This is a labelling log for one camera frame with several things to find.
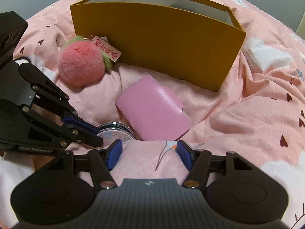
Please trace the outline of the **glitter round compact mirror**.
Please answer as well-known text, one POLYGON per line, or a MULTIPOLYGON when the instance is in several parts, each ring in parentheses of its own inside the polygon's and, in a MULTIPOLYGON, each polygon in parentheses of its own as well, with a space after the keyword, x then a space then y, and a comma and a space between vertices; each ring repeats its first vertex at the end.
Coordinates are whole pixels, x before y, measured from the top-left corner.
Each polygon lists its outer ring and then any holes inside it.
POLYGON ((127 125, 119 122, 108 122, 99 126, 97 134, 103 139, 103 147, 110 146, 115 140, 120 139, 123 143, 136 139, 134 132, 127 125))

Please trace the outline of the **pink fluffy peach plush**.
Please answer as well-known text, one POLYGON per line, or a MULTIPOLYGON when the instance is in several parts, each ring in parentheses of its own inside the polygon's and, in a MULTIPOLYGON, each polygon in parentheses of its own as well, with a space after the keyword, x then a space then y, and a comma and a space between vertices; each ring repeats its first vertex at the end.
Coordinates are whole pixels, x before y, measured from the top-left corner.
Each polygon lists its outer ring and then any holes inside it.
POLYGON ((86 86, 101 80, 106 73, 111 74, 115 62, 89 38, 77 35, 60 50, 58 72, 61 79, 69 85, 86 86))

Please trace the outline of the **pink card wallet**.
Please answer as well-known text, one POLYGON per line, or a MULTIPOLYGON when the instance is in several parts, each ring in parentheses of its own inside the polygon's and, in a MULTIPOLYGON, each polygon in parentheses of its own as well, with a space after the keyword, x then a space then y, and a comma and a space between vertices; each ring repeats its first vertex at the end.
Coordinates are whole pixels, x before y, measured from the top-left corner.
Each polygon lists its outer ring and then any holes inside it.
POLYGON ((175 141, 191 127, 181 100, 152 76, 144 76, 125 90, 116 106, 145 141, 175 141))

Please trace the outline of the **pink paper tag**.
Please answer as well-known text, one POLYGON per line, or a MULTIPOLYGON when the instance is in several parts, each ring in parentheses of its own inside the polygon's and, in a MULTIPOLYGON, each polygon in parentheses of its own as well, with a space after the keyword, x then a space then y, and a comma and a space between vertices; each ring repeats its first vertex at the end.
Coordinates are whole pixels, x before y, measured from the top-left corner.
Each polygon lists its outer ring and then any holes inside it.
POLYGON ((121 52, 109 44, 107 37, 90 36, 89 39, 113 62, 116 62, 121 56, 121 52))

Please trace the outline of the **pink patterned bed sheet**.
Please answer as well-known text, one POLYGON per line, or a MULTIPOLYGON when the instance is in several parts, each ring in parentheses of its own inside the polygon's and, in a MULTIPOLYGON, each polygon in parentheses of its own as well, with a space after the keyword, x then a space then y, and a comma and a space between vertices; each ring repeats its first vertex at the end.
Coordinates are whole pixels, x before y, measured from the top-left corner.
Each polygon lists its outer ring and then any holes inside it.
POLYGON ((95 126, 126 123, 115 105, 122 91, 145 75, 167 86, 191 122, 183 140, 223 155, 232 150, 288 192, 283 222, 304 225, 304 40, 246 0, 212 0, 229 6, 247 36, 218 92, 143 68, 117 64, 91 86, 72 88, 58 75, 63 44, 75 36, 70 6, 60 0, 28 19, 14 52, 27 57, 70 97, 81 118, 95 126))

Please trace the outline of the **yellow cardboard box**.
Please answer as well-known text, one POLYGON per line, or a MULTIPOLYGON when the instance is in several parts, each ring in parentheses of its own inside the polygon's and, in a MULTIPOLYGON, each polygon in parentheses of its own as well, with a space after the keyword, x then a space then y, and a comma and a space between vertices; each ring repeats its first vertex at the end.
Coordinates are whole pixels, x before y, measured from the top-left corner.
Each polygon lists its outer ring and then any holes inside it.
POLYGON ((70 7, 75 33, 105 36, 119 61, 217 91, 246 33, 211 0, 82 0, 70 7))

